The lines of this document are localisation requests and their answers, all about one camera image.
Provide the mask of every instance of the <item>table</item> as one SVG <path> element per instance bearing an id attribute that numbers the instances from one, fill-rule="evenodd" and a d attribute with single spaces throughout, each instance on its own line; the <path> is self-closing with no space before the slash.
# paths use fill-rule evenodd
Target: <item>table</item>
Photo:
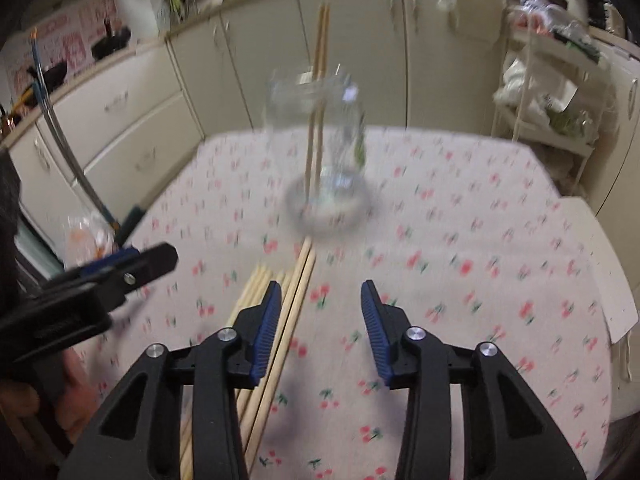
<path id="1" fill-rule="evenodd" d="M 266 136 L 208 139 L 139 225 L 177 270 L 79 347 L 101 395 L 152 342 L 195 344 L 225 323 L 258 261 L 292 268 L 302 237 L 279 213 Z M 588 260 L 526 146 L 449 132 L 369 128 L 374 208 L 345 238 L 315 244 L 316 268 L 271 407 L 254 480 L 392 478 L 405 392 L 377 377 L 360 284 L 448 344 L 496 341 L 594 478 L 610 413 L 609 337 Z M 459 397 L 452 473 L 463 477 Z"/>

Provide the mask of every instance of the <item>white plastic bag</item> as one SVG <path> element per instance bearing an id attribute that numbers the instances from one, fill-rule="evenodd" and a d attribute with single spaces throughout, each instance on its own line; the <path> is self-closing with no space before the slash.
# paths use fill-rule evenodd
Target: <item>white plastic bag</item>
<path id="1" fill-rule="evenodd" d="M 113 253 L 113 229 L 97 212 L 69 217 L 66 226 L 65 269 L 79 267 Z"/>

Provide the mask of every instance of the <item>cabinet door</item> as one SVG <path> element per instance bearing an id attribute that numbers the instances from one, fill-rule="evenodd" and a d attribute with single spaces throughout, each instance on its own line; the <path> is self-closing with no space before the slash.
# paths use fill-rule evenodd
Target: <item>cabinet door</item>
<path id="1" fill-rule="evenodd" d="M 222 12 L 226 41 L 254 128 L 273 71 L 309 65 L 298 0 L 258 0 Z"/>
<path id="2" fill-rule="evenodd" d="M 251 128 L 218 15 L 171 38 L 185 90 L 206 135 Z"/>
<path id="3" fill-rule="evenodd" d="M 367 124 L 405 126 L 402 0 L 300 0 L 310 51 L 315 49 L 323 2 L 331 5 L 329 70 L 340 64 L 351 74 L 360 89 Z"/>
<path id="4" fill-rule="evenodd" d="M 60 173 L 36 126 L 12 146 L 11 158 L 20 175 L 20 204 L 39 234 L 60 257 L 64 255 L 69 216 L 88 211 Z"/>
<path id="5" fill-rule="evenodd" d="M 596 218 L 622 264 L 631 289 L 640 284 L 640 134 L 638 126 L 620 174 Z"/>
<path id="6" fill-rule="evenodd" d="M 113 139 L 135 121 L 180 91 L 164 44 L 105 69 L 81 84 L 54 110 L 78 163 L 85 168 Z M 38 127 L 53 155 L 59 152 L 44 118 Z M 58 163 L 69 182 L 73 174 Z"/>
<path id="7" fill-rule="evenodd" d="M 179 94 L 108 146 L 89 165 L 86 177 L 111 213 L 124 220 L 199 141 L 189 107 Z"/>
<path id="8" fill-rule="evenodd" d="M 461 36 L 437 1 L 404 0 L 408 126 L 489 134 L 505 39 Z"/>
<path id="9" fill-rule="evenodd" d="M 611 65 L 613 86 L 602 117 L 601 134 L 584 169 L 580 183 L 587 192 L 587 202 L 597 213 L 613 187 L 634 137 L 640 114 L 640 62 L 621 49 L 598 42 L 598 48 Z"/>

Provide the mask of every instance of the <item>kitchen counter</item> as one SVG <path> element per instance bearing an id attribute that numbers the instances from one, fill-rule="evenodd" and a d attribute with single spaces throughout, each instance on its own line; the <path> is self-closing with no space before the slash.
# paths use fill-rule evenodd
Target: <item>kitchen counter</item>
<path id="1" fill-rule="evenodd" d="M 87 70 L 79 73 L 74 78 L 64 83 L 60 88 L 52 92 L 49 95 L 51 104 L 55 105 L 56 102 L 60 101 L 60 99 L 72 92 L 75 88 L 83 85 L 94 76 L 98 75 L 101 72 L 104 72 L 105 70 L 120 63 L 121 61 L 164 43 L 164 36 L 165 35 L 162 34 L 157 38 L 139 40 L 135 45 L 130 45 L 127 48 L 123 48 L 122 50 L 115 52 L 114 54 L 111 54 L 110 56 L 107 56 L 106 58 L 91 65 Z M 40 107 L 35 107 L 33 110 L 31 110 L 20 121 L 20 124 L 18 124 L 14 128 L 14 130 L 7 136 L 7 138 L 2 143 L 2 147 L 7 149 L 11 148 L 20 139 L 22 134 L 26 132 L 30 128 L 30 126 L 32 126 L 40 118 L 41 114 L 42 112 L 40 111 Z"/>
<path id="2" fill-rule="evenodd" d="M 134 56 L 135 54 L 139 54 L 148 48 L 153 48 L 154 46 L 158 46 L 164 43 L 167 39 L 170 39 L 176 34 L 179 34 L 190 27 L 194 27 L 195 25 L 207 21 L 211 16 L 216 15 L 221 11 L 226 11 L 233 9 L 238 6 L 242 6 L 243 4 L 250 2 L 252 0 L 225 0 L 218 6 L 213 6 L 204 12 L 199 13 L 186 20 L 184 23 L 177 25 L 169 31 L 161 33 L 156 38 L 150 38 L 148 40 L 140 40 L 136 45 L 129 46 L 126 49 L 123 49 L 112 56 L 107 57 L 85 72 L 82 72 L 72 80 L 63 84 L 60 88 L 58 88 L 55 92 L 50 95 L 50 100 L 52 104 L 55 104 L 57 101 L 62 99 L 64 96 L 69 94 L 72 90 L 89 81 L 95 75 L 109 69 L 110 67 L 122 62 L 123 60 L 129 58 L 130 56 Z M 618 38 L 612 34 L 607 33 L 606 31 L 599 30 L 591 27 L 590 33 L 594 35 L 594 37 L 605 41 L 607 43 L 613 44 L 626 50 L 632 56 L 635 56 L 640 59 L 640 47 L 629 43 L 628 41 L 622 40 L 622 38 Z M 21 122 L 20 124 L 9 134 L 4 143 L 3 147 L 10 148 L 14 145 L 18 139 L 22 136 L 22 134 L 29 129 L 29 127 L 34 124 L 34 122 L 40 117 L 41 112 L 39 108 L 34 108 Z"/>

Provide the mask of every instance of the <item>black pot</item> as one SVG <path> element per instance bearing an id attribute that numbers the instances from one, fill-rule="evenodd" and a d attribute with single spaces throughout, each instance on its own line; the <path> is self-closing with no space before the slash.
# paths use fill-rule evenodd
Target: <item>black pot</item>
<path id="1" fill-rule="evenodd" d="M 51 93 L 55 89 L 60 88 L 62 83 L 65 82 L 66 71 L 68 70 L 68 64 L 66 63 L 66 59 L 56 63 L 55 65 L 47 68 L 42 75 L 44 76 L 44 83 L 47 86 L 47 92 Z M 33 77 L 34 80 L 38 79 L 38 75 L 36 74 L 36 69 L 33 66 L 27 68 L 27 73 Z M 31 86 L 29 86 L 22 95 L 25 95 L 27 92 L 31 91 Z M 36 96 L 32 94 L 29 98 L 24 101 L 24 104 L 27 108 L 35 108 L 38 105 L 38 101 L 36 100 Z"/>
<path id="2" fill-rule="evenodd" d="M 96 61 L 100 61 L 114 52 L 125 48 L 131 39 L 131 29 L 129 27 L 122 27 L 114 34 L 111 30 L 111 20 L 108 18 L 104 19 L 104 30 L 107 35 L 91 47 L 91 54 Z"/>

